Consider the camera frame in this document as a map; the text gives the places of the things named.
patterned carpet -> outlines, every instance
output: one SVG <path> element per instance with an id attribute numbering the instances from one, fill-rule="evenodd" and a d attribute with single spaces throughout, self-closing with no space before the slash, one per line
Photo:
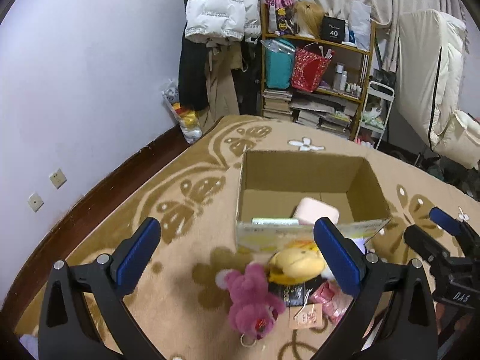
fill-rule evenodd
<path id="1" fill-rule="evenodd" d="M 406 262 L 414 256 L 402 239 L 411 223 L 458 255 L 458 245 L 428 219 L 434 205 L 456 218 L 461 207 L 470 224 L 480 228 L 477 202 L 393 157 L 309 127 L 230 116 L 133 193 L 72 252 L 68 264 L 89 263 L 101 253 L 111 253 L 145 217 L 153 216 L 162 225 L 162 242 L 135 292 L 124 302 L 166 358 L 309 359 L 332 332 L 330 323 L 319 329 L 294 331 L 289 329 L 285 313 L 270 335 L 245 348 L 227 323 L 229 295 L 215 285 L 219 270 L 242 269 L 255 258 L 238 253 L 235 247 L 235 205 L 243 151 L 298 151 L 298 145 L 289 144 L 292 140 L 325 147 L 318 155 L 328 152 L 368 159 L 393 214 L 385 233 L 374 238 L 381 257 Z M 23 314 L 16 333 L 37 333 L 42 297 L 41 291 Z M 118 350 L 93 297 L 87 294 L 87 301 L 104 342 Z"/>

pink packet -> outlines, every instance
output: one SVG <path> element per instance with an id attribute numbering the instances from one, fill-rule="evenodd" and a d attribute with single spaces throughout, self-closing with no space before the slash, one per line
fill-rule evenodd
<path id="1" fill-rule="evenodd" d="M 323 313 L 337 325 L 349 308 L 353 298 L 344 294 L 340 287 L 332 281 L 326 281 L 310 295 L 309 301 L 321 303 Z"/>

white metal rack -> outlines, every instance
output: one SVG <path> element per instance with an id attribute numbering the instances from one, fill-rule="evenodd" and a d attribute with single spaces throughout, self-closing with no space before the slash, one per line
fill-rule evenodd
<path id="1" fill-rule="evenodd" d="M 381 92 L 378 89 L 375 89 L 374 86 L 385 88 L 389 92 L 392 92 L 392 94 L 389 95 L 388 93 Z M 365 108 L 368 104 L 368 98 L 369 98 L 370 95 L 379 97 L 383 100 L 386 100 L 388 110 L 387 110 L 387 116 L 385 118 L 385 122 L 383 123 L 383 129 L 375 127 L 375 126 L 370 126 L 369 124 L 367 124 L 366 122 L 363 121 L 363 113 L 365 112 Z M 366 128 L 367 130 L 377 132 L 377 133 L 380 134 L 380 138 L 378 138 L 378 142 L 375 146 L 375 149 L 376 150 L 378 149 L 378 145 L 380 144 L 380 141 L 382 140 L 382 137 L 385 134 L 385 131 L 386 131 L 386 128 L 387 128 L 388 118 L 390 117 L 390 111 L 392 110 L 392 105 L 393 105 L 394 98 L 395 98 L 395 91 L 392 88 L 390 88 L 389 86 L 386 86 L 386 85 L 381 84 L 381 83 L 376 82 L 376 81 L 370 81 L 368 83 L 367 97 L 366 97 L 365 101 L 363 102 L 363 109 L 362 109 L 362 112 L 361 112 L 360 123 L 358 124 L 358 127 L 357 127 L 357 133 L 355 134 L 355 139 L 357 139 L 361 128 Z"/>

open cardboard box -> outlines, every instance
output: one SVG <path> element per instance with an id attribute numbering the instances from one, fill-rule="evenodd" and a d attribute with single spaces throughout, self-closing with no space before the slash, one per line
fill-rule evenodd
<path id="1" fill-rule="evenodd" d="M 239 252 L 276 252 L 311 242 L 312 226 L 254 225 L 253 218 L 291 218 L 304 197 L 340 211 L 338 229 L 349 238 L 370 237 L 391 214 L 374 171 L 363 157 L 301 151 L 246 151 L 238 189 Z"/>

paper tag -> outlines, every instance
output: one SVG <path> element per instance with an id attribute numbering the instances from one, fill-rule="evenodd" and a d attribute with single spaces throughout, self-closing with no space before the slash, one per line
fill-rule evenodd
<path id="1" fill-rule="evenodd" d="M 302 306 L 289 307 L 290 329 L 310 329 L 311 327 L 322 326 L 323 318 L 321 304 L 307 304 L 303 310 Z"/>

